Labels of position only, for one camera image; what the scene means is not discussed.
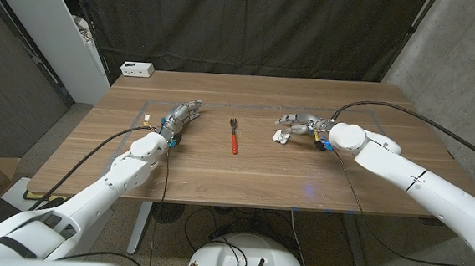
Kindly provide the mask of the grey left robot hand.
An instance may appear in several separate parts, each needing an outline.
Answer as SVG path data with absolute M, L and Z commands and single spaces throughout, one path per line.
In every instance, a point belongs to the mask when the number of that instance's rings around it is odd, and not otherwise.
M 200 115 L 201 106 L 201 100 L 194 100 L 171 108 L 157 129 L 158 134 L 163 136 L 167 143 L 170 143 L 174 136 L 181 133 L 185 124 Z

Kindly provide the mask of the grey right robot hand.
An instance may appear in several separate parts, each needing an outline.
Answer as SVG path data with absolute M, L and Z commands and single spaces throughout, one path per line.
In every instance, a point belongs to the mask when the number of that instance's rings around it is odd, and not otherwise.
M 283 115 L 275 121 L 276 125 L 288 125 L 282 129 L 283 135 L 306 134 L 309 131 L 329 132 L 335 126 L 333 120 L 326 120 L 310 113 L 300 112 L 298 114 Z

